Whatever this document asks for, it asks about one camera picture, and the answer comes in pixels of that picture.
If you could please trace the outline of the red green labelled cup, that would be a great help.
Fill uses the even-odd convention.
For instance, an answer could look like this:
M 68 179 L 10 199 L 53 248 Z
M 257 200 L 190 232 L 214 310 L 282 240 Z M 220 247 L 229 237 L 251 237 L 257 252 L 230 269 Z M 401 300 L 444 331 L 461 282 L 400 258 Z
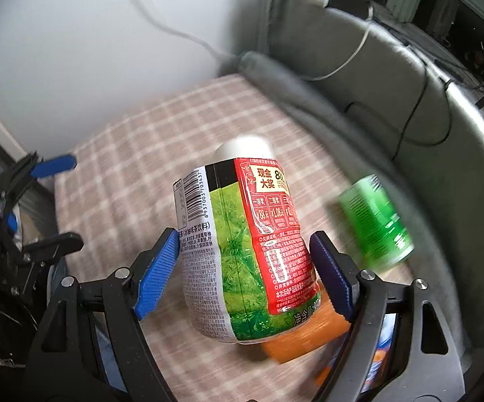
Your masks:
M 306 323 L 321 303 L 284 170 L 242 135 L 173 186 L 183 290 L 202 335 L 254 344 Z

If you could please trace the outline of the orange paper cup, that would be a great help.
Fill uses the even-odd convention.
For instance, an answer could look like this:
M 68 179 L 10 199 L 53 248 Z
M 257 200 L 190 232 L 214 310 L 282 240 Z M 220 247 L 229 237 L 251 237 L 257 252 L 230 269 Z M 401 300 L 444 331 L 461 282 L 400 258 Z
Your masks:
M 335 311 L 322 282 L 318 284 L 321 305 L 307 323 L 263 343 L 261 347 L 266 357 L 283 364 L 302 357 L 348 332 L 350 323 Z

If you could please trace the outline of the blue orange Arctic Ocean cup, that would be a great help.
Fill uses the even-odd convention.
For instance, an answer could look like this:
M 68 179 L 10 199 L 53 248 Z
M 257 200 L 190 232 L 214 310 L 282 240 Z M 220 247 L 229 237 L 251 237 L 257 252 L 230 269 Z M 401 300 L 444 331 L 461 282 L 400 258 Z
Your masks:
M 396 319 L 396 313 L 389 313 L 384 317 L 372 363 L 363 383 L 362 394 L 376 388 L 383 379 L 388 355 L 395 335 Z

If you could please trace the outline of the plaid checked cloth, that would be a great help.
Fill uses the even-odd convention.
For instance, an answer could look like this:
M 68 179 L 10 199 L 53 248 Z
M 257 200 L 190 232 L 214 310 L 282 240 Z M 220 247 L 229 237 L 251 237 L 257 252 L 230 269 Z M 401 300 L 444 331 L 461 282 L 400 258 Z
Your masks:
M 173 184 L 208 163 L 217 146 L 259 134 L 284 169 L 303 236 L 322 229 L 356 254 L 336 204 L 350 186 L 335 158 L 305 129 L 238 74 L 155 100 L 76 147 L 76 169 L 56 180 L 57 222 L 79 233 L 67 258 L 82 281 L 101 279 L 150 249 L 177 223 Z M 322 350 L 285 364 L 256 345 L 225 344 L 193 327 L 175 271 L 155 312 L 141 324 L 165 380 L 181 401 L 309 401 Z

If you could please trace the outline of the grey blanket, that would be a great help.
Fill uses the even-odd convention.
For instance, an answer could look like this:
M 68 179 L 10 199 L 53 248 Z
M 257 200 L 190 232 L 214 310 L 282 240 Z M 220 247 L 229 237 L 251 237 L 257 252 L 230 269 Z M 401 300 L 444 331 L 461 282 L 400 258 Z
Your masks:
M 427 56 L 366 21 L 363 0 L 268 0 L 237 71 L 335 158 L 375 174 L 414 240 L 468 387 L 484 371 L 484 119 Z

